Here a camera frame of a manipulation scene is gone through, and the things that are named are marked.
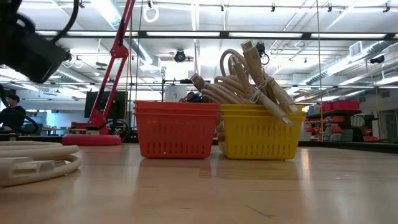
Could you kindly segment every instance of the red storage bin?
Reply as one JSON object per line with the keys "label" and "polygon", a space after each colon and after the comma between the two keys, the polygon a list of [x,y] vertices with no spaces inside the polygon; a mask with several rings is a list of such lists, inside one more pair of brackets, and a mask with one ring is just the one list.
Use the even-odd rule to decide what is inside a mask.
{"label": "red storage bin", "polygon": [[322,103],[322,111],[332,111],[333,110],[333,102],[323,102]]}
{"label": "red storage bin", "polygon": [[359,110],[358,100],[338,100],[333,102],[334,110]]}
{"label": "red storage bin", "polygon": [[136,106],[143,157],[204,159],[210,155],[217,104],[136,101]]}

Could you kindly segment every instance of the shelf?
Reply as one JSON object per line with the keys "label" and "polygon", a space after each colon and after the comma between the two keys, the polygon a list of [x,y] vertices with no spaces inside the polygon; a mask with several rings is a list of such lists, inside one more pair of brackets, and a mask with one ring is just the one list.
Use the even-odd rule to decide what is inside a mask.
{"label": "shelf", "polygon": [[[359,114],[362,113],[360,110],[334,110],[334,111],[328,111],[323,113],[323,117],[326,118],[327,116],[330,115],[354,115],[354,114]],[[313,114],[309,115],[306,118],[320,118],[321,114]]]}

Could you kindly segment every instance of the ceiling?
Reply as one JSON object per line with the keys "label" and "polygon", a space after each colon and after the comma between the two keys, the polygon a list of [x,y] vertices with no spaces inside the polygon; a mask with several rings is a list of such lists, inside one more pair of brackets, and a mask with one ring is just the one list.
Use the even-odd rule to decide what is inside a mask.
{"label": "ceiling", "polygon": [[[19,12],[29,16],[36,23],[37,30],[60,30],[70,18],[72,2],[72,0],[24,0]],[[271,12],[273,2],[275,11]],[[388,6],[391,7],[391,10],[383,13],[386,2],[389,3]],[[101,13],[94,3],[94,0],[83,1],[84,8],[80,8],[72,30],[114,30],[114,27],[106,19],[107,15],[104,12]],[[124,10],[125,1],[115,1],[114,3],[121,12]],[[396,32],[398,30],[396,23],[398,1],[319,0],[319,8],[317,8],[316,0],[153,0],[152,3],[159,10],[159,17],[154,22],[147,22],[142,14],[145,13],[143,9],[147,7],[148,2],[136,1],[132,15],[133,30],[318,32],[317,10],[319,10],[320,32]],[[327,11],[328,6],[332,7],[331,12]],[[153,18],[155,10],[148,10],[147,16],[149,19]],[[162,75],[165,74],[166,79],[173,79],[173,75],[165,70],[169,65],[175,64],[172,55],[178,49],[184,50],[185,54],[193,59],[192,62],[184,62],[188,68],[187,78],[195,73],[196,58],[193,39],[139,39],[137,41],[151,57],[161,59],[158,72],[145,72],[140,69],[142,64],[138,62],[136,54],[133,52],[132,75],[143,77],[137,82],[161,82]],[[197,62],[200,66],[200,75],[205,80],[213,80],[215,76],[220,75],[219,60],[222,52],[226,49],[236,49],[241,52],[240,44],[244,41],[245,39],[198,39]],[[303,82],[314,71],[319,70],[319,62],[323,67],[342,55],[348,54],[350,45],[356,41],[323,40],[320,45],[318,41],[313,40],[262,40],[261,42],[268,49],[271,58],[270,63],[265,66],[266,72],[273,75],[281,84],[302,84],[300,82]],[[100,43],[99,39],[61,39],[58,44],[71,49],[74,57],[78,57],[80,60],[73,59],[71,63],[61,66],[62,73],[54,74],[54,77],[59,77],[53,77],[54,82],[68,80],[69,82],[99,83],[102,81],[104,71],[97,70],[99,66],[96,65],[96,62],[109,63],[111,58],[109,51],[112,48],[113,39],[101,39]],[[388,53],[386,63],[395,62],[395,52],[392,50]],[[118,61],[114,64],[111,78],[116,75],[119,64]],[[338,85],[338,82],[362,75],[365,69],[364,62],[358,62],[355,66],[356,69],[348,67],[339,71],[339,74],[327,77],[323,84]],[[129,74],[128,67],[127,64],[124,66],[119,82],[126,82],[126,77]],[[3,80],[9,81],[10,79],[5,76],[1,81]],[[10,88],[25,89],[15,85]]]}

